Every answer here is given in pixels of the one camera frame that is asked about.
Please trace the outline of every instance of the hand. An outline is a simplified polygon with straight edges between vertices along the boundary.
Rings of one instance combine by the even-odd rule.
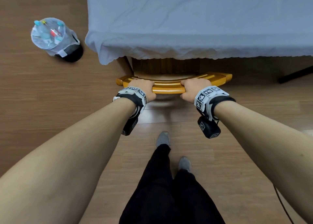
[[[211,82],[202,78],[192,78],[180,82],[185,86],[186,92],[180,95],[180,98],[190,103],[194,103],[195,97],[202,89],[212,86]]]
[[[147,101],[151,102],[155,100],[156,94],[152,92],[152,87],[154,85],[154,81],[150,80],[144,80],[144,79],[137,79],[137,80],[132,80],[128,86],[134,86],[140,88],[147,97]]]

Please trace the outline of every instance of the wooden chair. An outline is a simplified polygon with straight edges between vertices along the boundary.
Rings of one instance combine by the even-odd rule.
[[[116,79],[116,84],[127,87],[135,79],[154,81],[152,91],[156,94],[182,94],[184,86],[182,80],[189,78],[204,78],[210,80],[213,86],[220,86],[232,79],[232,74],[208,72],[199,74],[200,59],[176,60],[164,59],[132,59],[133,75]]]

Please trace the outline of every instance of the black pants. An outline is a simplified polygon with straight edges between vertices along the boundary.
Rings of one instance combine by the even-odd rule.
[[[119,224],[225,223],[193,174],[180,170],[173,180],[170,150],[162,144],[154,151]]]

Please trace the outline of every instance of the black cable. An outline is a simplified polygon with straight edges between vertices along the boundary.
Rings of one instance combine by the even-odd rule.
[[[279,194],[278,194],[278,191],[277,191],[277,189],[276,189],[275,186],[274,186],[274,190],[275,190],[275,192],[276,192],[276,195],[277,195],[277,197],[278,197],[278,200],[279,200],[280,204],[283,206],[283,209],[284,209],[285,213],[287,214],[287,217],[288,217],[289,220],[291,221],[291,224],[294,224],[294,222],[292,221],[291,217],[289,216],[289,214],[288,214],[288,212],[287,212],[285,206],[283,205],[283,202],[281,201],[281,199],[280,199],[280,197],[279,197]]]

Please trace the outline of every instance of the person's right hand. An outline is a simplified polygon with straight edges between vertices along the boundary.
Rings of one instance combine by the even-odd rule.
[[[202,89],[212,86],[209,80],[203,78],[192,78],[180,82],[185,86],[186,92],[180,95],[180,98],[190,103],[194,103],[195,97]]]

